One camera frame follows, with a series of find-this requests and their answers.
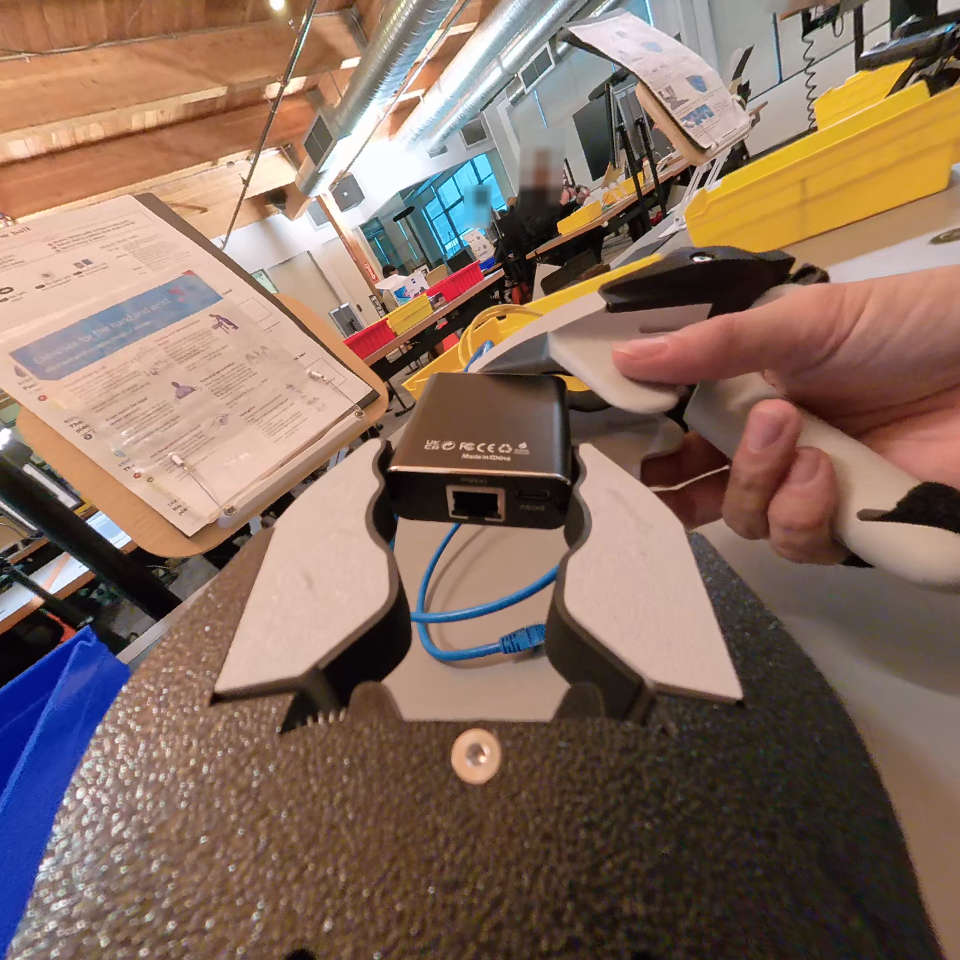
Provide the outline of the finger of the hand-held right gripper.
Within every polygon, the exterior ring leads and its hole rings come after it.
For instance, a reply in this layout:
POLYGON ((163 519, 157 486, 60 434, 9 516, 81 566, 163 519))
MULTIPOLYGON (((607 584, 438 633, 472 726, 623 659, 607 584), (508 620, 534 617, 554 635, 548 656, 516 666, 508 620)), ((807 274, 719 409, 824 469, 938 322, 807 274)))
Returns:
POLYGON ((699 324, 712 309, 708 304, 616 313, 602 309, 554 330, 551 357, 610 406, 631 414, 664 414, 679 402, 682 388, 628 378, 615 365, 614 348, 699 324))
POLYGON ((570 375, 596 378, 604 371, 590 350, 574 342, 574 328, 607 317, 600 294, 585 294, 557 306, 498 343, 472 365, 474 375, 570 375))

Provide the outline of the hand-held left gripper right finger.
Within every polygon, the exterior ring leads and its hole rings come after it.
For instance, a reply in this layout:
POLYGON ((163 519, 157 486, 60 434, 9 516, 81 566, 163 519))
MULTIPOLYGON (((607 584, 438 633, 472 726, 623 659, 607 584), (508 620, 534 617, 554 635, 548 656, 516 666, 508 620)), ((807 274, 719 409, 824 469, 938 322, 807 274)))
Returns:
POLYGON ((568 549, 546 620, 551 666, 609 719, 643 721, 659 695, 741 702, 683 524, 594 445, 574 459, 568 549))

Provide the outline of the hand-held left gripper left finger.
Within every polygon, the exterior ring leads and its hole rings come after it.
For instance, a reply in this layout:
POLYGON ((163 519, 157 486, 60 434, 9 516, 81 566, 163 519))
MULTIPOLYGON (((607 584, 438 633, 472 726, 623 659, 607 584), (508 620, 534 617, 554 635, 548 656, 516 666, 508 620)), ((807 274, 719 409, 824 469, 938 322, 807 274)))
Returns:
POLYGON ((364 443, 276 522, 216 694, 352 694, 405 659, 412 626, 391 548, 391 454, 386 440, 364 443))

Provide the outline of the black network adapter box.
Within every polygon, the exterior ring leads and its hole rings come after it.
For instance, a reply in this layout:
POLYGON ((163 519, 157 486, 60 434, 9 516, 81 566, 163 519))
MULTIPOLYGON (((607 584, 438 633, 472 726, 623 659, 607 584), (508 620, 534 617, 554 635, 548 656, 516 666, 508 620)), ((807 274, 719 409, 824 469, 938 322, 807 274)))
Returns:
POLYGON ((549 374, 432 376, 384 469, 412 522, 561 528, 575 471, 567 387, 549 374))

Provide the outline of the blue plastic bin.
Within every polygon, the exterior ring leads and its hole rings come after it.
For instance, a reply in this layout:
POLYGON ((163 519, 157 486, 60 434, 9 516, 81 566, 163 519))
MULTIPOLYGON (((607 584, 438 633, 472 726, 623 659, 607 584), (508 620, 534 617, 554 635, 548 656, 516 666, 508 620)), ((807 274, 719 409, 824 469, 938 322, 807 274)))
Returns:
POLYGON ((46 834, 97 726, 130 678, 85 627, 1 694, 2 832, 46 834))

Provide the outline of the grey desk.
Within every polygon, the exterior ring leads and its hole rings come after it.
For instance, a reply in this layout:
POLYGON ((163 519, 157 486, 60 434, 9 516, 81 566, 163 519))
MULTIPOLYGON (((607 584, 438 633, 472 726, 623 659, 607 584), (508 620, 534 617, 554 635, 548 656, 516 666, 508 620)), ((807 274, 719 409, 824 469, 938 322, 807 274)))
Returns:
POLYGON ((806 572, 723 521, 706 535, 845 701, 905 828, 943 953, 958 958, 958 597, 806 572))

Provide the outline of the person's right hand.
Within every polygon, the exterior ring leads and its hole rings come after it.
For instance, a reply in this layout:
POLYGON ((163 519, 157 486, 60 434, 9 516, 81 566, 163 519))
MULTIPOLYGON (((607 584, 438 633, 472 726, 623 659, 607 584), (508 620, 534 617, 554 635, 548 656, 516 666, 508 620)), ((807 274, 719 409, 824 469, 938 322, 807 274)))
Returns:
POLYGON ((761 374, 759 402, 731 458, 695 431, 641 477, 695 529, 713 522, 787 561, 850 557, 835 538, 839 485, 823 451, 802 445, 800 408, 915 479, 950 489, 958 520, 958 266, 794 287, 750 309, 616 344, 619 373, 690 386, 761 374))

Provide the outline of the red plastic bin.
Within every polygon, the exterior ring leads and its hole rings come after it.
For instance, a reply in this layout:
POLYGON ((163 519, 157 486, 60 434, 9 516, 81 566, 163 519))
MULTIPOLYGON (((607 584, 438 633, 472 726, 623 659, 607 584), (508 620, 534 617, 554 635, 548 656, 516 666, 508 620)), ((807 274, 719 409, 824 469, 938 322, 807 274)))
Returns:
POLYGON ((475 286, 483 282, 484 273, 481 265, 474 261, 461 270, 450 273, 449 276, 439 280, 436 284, 429 287, 426 296, 431 300, 441 298, 445 304, 452 303, 467 294, 475 286))
POLYGON ((357 357, 367 360, 394 339, 395 332, 391 329, 388 318, 380 318, 377 322, 346 337, 343 344, 357 357))

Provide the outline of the small yellow plastic bin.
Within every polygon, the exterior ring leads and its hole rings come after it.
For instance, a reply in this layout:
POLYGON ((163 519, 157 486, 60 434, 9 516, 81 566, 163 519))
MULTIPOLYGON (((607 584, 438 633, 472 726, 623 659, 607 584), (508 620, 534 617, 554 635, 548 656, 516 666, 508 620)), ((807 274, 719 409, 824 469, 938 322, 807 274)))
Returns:
POLYGON ((432 313, 430 298, 426 293, 422 293, 400 303, 387 314, 385 320, 393 335, 400 336, 429 318, 432 313))

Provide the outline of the black monitor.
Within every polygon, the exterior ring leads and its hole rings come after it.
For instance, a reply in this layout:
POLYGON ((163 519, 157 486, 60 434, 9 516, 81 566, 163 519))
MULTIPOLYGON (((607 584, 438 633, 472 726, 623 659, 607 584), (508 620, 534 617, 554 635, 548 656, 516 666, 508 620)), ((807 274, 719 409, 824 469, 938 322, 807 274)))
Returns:
POLYGON ((611 125, 606 99, 588 101, 572 116, 590 177, 602 179, 611 159, 611 125))

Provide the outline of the instruction sheet on wooden stand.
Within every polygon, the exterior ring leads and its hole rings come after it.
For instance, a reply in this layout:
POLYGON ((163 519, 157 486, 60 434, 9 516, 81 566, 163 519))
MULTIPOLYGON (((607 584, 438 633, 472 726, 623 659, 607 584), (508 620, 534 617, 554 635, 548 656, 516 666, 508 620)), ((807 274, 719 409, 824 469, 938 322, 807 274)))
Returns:
POLYGON ((617 10, 574 20, 560 35, 636 76, 637 101, 690 164, 702 165, 749 137, 751 115, 714 67, 639 16, 617 10))
POLYGON ((219 546, 387 409, 383 382, 153 195, 2 226, 1 385, 139 547, 219 546))

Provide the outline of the black metal pole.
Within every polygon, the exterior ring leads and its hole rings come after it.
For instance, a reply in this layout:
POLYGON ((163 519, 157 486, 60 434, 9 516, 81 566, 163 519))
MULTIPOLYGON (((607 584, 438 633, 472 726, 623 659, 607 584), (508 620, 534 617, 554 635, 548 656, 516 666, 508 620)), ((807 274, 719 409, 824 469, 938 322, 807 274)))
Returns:
POLYGON ((149 569, 115 547, 66 507, 47 486, 27 473, 27 458, 1 453, 1 498, 31 527, 43 534, 102 582, 112 585, 126 600, 154 620, 161 620, 181 604, 149 569))

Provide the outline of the silver ventilation duct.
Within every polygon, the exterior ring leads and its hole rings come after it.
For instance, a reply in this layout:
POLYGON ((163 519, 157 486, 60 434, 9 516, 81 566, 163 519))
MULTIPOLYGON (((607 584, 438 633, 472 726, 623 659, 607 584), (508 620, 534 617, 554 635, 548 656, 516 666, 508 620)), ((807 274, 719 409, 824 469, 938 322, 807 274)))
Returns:
POLYGON ((603 5, 594 1, 502 1, 474 31, 394 141, 435 152, 482 112, 512 77, 572 19, 603 5))
POLYGON ((317 114, 303 140, 304 159, 295 185, 315 199, 326 188, 332 166, 371 133, 415 65, 427 56, 429 43, 444 35, 464 15, 470 2, 396 1, 385 6, 372 38, 351 73, 336 105, 316 101, 317 114))

